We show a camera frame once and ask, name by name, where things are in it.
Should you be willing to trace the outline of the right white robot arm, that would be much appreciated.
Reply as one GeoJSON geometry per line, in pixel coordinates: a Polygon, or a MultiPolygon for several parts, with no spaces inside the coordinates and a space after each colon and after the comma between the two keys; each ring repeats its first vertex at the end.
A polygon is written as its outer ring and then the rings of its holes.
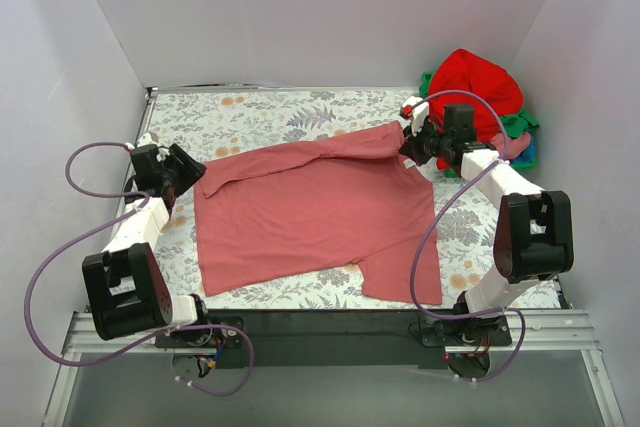
{"type": "Polygon", "coordinates": [[[444,123],[438,125],[428,101],[411,97],[400,115],[408,122],[402,154],[418,165],[445,159],[465,180],[465,190],[477,187],[498,210],[492,267],[461,295],[452,313],[439,317],[452,321],[460,342],[475,344],[489,331],[487,318],[502,315],[528,289],[572,268],[571,201],[563,191],[528,181],[502,151],[479,141],[472,105],[447,106],[444,123]]]}

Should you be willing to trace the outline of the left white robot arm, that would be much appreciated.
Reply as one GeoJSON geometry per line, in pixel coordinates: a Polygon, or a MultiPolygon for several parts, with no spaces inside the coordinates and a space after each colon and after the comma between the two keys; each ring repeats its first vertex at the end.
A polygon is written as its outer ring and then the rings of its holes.
{"type": "Polygon", "coordinates": [[[134,175],[125,193],[125,218],[98,254],[85,257],[82,274],[98,335],[104,340],[178,328],[193,347],[213,333],[196,294],[170,292],[154,249],[176,200],[203,177],[206,167],[177,144],[153,141],[129,150],[134,175]]]}

